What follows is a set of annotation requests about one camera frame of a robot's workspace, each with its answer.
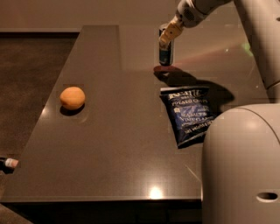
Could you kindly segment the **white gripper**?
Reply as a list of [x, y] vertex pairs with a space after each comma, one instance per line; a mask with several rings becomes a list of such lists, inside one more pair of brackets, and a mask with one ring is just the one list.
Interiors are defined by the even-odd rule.
[[168, 45], [178, 37], [183, 28], [191, 28], [202, 22], [218, 7], [228, 4], [231, 0], [181, 0], [174, 18], [159, 37], [159, 43]]

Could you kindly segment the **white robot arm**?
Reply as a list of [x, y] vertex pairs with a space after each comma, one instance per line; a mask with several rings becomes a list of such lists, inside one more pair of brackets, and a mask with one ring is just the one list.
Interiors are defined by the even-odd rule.
[[280, 224], [280, 1], [180, 0], [161, 35], [185, 28], [234, 2], [269, 102], [219, 115], [203, 143], [202, 224]]

